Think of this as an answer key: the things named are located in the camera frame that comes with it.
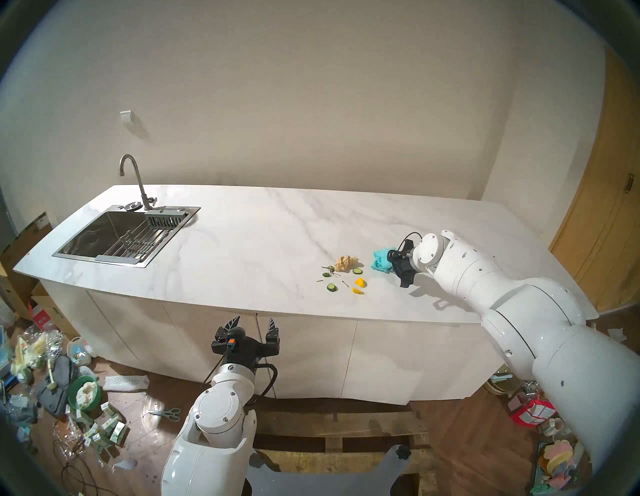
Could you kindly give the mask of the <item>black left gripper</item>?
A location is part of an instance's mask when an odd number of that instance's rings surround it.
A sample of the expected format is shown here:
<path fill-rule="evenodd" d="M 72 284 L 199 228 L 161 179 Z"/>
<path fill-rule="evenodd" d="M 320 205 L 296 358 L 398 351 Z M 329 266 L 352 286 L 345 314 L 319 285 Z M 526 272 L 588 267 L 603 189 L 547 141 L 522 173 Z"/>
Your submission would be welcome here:
<path fill-rule="evenodd" d="M 223 356 L 222 364 L 256 368 L 261 359 L 279 354 L 279 328 L 272 317 L 268 321 L 265 343 L 248 337 L 245 330 L 238 326 L 239 320 L 240 315 L 237 315 L 219 327 L 211 342 L 212 352 Z"/>

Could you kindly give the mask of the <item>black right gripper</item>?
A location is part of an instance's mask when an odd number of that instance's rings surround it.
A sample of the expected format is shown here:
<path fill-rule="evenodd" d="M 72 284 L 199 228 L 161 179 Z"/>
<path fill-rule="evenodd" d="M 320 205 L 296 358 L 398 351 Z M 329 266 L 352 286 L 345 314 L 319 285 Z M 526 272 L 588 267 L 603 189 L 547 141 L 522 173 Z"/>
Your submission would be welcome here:
<path fill-rule="evenodd" d="M 401 288 L 408 288 L 414 283 L 417 270 L 412 265 L 412 250 L 414 242 L 411 239 L 403 239 L 399 248 L 388 251 L 388 259 L 393 272 L 400 280 Z"/>

